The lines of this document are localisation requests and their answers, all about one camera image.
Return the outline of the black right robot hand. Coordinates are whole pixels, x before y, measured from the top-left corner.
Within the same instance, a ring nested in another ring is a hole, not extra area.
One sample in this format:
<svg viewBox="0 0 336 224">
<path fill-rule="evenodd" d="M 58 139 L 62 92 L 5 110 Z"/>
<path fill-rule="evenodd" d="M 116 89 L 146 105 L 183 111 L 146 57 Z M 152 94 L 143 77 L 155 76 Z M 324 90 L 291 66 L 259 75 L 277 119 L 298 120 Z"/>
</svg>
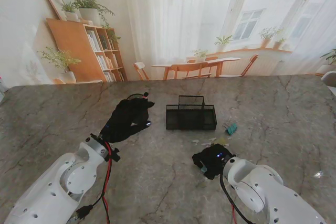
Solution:
<svg viewBox="0 0 336 224">
<path fill-rule="evenodd" d="M 192 160 L 207 179 L 213 180 L 221 174 L 225 164 L 234 156 L 225 146 L 214 144 L 194 154 Z"/>
</svg>

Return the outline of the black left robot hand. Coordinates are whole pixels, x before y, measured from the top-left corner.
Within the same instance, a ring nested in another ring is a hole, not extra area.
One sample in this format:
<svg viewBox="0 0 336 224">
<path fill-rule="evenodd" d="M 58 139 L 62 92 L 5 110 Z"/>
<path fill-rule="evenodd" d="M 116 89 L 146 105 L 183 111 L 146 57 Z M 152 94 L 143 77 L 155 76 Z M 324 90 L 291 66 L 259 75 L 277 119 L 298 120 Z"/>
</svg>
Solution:
<svg viewBox="0 0 336 224">
<path fill-rule="evenodd" d="M 154 105 L 145 98 L 121 100 L 100 131 L 101 138 L 109 143 L 118 143 L 148 128 L 151 126 L 148 109 Z"/>
</svg>

